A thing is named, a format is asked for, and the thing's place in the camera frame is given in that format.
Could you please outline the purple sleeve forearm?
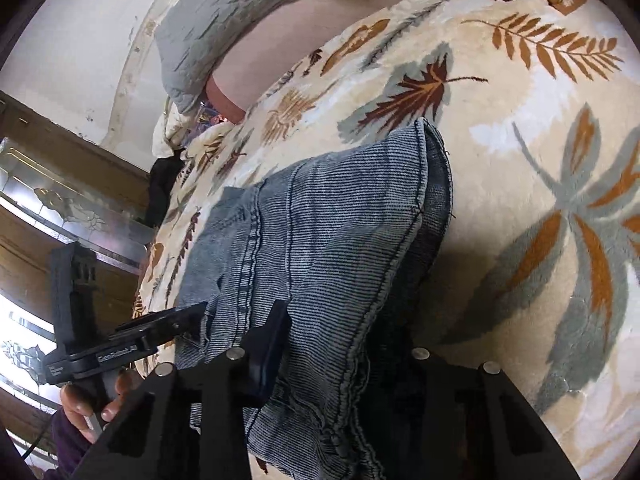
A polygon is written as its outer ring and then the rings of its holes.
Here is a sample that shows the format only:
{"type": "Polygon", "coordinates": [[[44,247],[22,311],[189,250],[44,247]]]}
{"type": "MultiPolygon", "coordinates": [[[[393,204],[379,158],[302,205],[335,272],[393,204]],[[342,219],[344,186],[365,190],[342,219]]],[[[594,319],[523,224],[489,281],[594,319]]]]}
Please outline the purple sleeve forearm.
{"type": "Polygon", "coordinates": [[[93,414],[88,404],[73,402],[63,406],[52,416],[51,436],[56,449],[58,466],[43,474],[45,479],[66,480],[73,473],[96,439],[87,424],[93,414]]]}

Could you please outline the person's left hand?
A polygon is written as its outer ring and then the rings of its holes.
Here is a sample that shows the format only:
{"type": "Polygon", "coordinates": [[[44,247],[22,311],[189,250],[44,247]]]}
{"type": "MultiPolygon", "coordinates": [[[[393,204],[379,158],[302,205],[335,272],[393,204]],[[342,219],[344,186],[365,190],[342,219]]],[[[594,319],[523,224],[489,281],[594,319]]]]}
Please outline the person's left hand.
{"type": "MultiPolygon", "coordinates": [[[[107,425],[119,413],[128,394],[142,384],[141,376],[135,370],[123,370],[117,376],[114,388],[116,398],[105,405],[99,419],[107,425]]],[[[67,420],[91,444],[96,442],[96,433],[88,425],[88,420],[94,415],[92,400],[88,393],[76,385],[67,384],[60,392],[61,405],[67,420]]]]}

